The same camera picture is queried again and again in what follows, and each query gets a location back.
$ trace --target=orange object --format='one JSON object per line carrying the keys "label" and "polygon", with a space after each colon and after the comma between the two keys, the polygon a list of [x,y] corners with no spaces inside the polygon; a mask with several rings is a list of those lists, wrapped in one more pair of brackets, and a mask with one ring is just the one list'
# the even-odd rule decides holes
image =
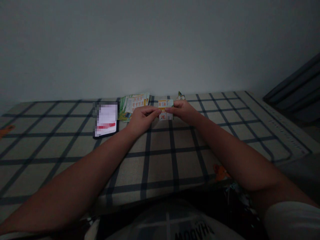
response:
{"label": "orange object", "polygon": [[216,173],[216,182],[225,180],[227,178],[231,178],[231,176],[228,174],[224,166],[219,166],[217,164],[214,164],[213,169],[214,169],[214,172]]}
{"label": "orange object", "polygon": [[11,130],[15,128],[14,125],[6,126],[4,129],[0,130],[0,139],[7,135]]}

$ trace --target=smartphone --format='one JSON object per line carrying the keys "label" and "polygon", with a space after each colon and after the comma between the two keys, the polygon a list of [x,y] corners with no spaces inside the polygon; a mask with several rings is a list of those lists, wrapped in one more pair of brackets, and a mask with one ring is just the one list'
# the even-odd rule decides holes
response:
{"label": "smartphone", "polygon": [[93,138],[109,137],[119,132],[119,102],[100,102],[95,108]]}

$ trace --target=white sleeve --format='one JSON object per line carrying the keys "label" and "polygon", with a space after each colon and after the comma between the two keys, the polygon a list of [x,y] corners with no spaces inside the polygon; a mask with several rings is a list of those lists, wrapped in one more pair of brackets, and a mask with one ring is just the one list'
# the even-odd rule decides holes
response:
{"label": "white sleeve", "polygon": [[269,238],[320,239],[320,209],[301,202],[281,202],[271,206],[264,217]]}

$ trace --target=phone screen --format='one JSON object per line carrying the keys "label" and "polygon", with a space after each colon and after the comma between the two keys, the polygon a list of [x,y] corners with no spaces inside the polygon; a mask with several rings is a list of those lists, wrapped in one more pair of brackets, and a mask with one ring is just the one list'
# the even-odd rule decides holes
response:
{"label": "phone screen", "polygon": [[99,107],[95,126],[95,137],[115,133],[117,131],[118,104],[103,104]]}

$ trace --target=plaid tablecloth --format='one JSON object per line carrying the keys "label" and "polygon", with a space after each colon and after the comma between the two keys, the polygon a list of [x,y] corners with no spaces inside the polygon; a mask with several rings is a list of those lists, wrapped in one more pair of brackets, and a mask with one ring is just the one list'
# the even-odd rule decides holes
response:
{"label": "plaid tablecloth", "polygon": [[[163,97],[151,96],[157,106]],[[251,93],[186,95],[205,117],[246,142],[275,164],[318,153],[320,146]],[[15,129],[0,140],[0,222],[54,176],[108,138],[94,140],[93,103],[27,102],[1,117]],[[120,123],[120,130],[127,123]],[[198,132],[179,118],[156,119],[133,145],[101,192],[96,209],[117,206],[203,184],[220,164]]]}

